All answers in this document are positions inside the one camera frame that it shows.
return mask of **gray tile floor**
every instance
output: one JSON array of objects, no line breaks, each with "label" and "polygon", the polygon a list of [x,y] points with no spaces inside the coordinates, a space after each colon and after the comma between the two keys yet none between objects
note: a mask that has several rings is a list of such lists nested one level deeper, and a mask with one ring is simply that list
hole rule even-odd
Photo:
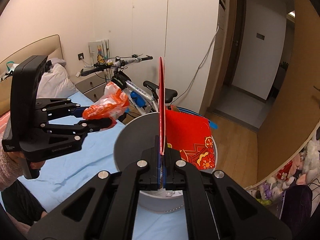
[{"label": "gray tile floor", "polygon": [[247,123],[253,127],[252,130],[257,131],[267,117],[274,100],[274,98],[270,98],[266,103],[263,103],[232,87],[223,86],[216,110],[218,115],[225,113],[226,116]]}]

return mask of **bicycle saddle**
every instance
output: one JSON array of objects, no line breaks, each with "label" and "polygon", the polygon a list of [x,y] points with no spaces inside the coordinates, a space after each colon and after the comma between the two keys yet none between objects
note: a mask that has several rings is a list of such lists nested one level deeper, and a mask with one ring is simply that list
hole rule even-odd
[{"label": "bicycle saddle", "polygon": [[[152,95],[154,97],[155,100],[158,100],[158,95],[156,93],[156,89],[159,89],[159,86],[150,82],[150,81],[145,81],[143,83],[143,86],[146,87],[146,88],[149,88],[152,92]],[[170,104],[173,99],[178,96],[178,92],[176,90],[173,90],[173,89],[168,89],[166,88],[165,89],[165,96],[164,96],[164,102],[166,104]]]}]

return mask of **headboard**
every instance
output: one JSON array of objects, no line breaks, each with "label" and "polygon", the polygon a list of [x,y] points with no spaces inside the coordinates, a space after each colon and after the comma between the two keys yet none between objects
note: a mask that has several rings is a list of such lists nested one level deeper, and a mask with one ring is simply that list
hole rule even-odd
[{"label": "headboard", "polygon": [[[32,55],[48,55],[49,59],[54,57],[63,59],[59,35],[43,38],[19,49],[0,63],[0,73],[6,70],[7,62],[21,63]],[[11,81],[12,77],[0,82],[0,115],[10,110]]]}]

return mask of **bicycle handlebar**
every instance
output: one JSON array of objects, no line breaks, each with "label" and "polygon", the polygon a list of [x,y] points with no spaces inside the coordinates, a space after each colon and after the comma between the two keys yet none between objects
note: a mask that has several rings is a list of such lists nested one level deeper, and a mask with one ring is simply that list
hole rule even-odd
[{"label": "bicycle handlebar", "polygon": [[83,71],[83,69],[82,69],[80,74],[81,74],[82,77],[85,77],[85,76],[90,75],[92,73],[103,71],[103,70],[105,70],[107,68],[111,68],[111,67],[120,68],[120,67],[129,65],[129,64],[135,64],[135,63],[139,63],[139,62],[142,62],[142,61],[145,61],[145,60],[152,60],[152,59],[153,59],[153,57],[152,56],[148,56],[148,55],[147,55],[147,57],[143,57],[143,58],[140,58],[140,57],[127,58],[125,60],[116,61],[112,65],[101,64],[101,66],[98,66],[98,67],[96,67],[94,69],[90,69],[90,70],[87,70],[87,71]]}]

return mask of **orange and white plastic bag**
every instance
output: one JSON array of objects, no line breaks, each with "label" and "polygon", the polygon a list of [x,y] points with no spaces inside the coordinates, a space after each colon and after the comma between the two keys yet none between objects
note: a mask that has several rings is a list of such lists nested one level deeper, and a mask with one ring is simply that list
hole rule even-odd
[{"label": "orange and white plastic bag", "polygon": [[109,82],[104,89],[104,95],[94,105],[83,111],[82,118],[91,120],[109,117],[117,120],[128,106],[129,100],[126,93],[113,82]]}]

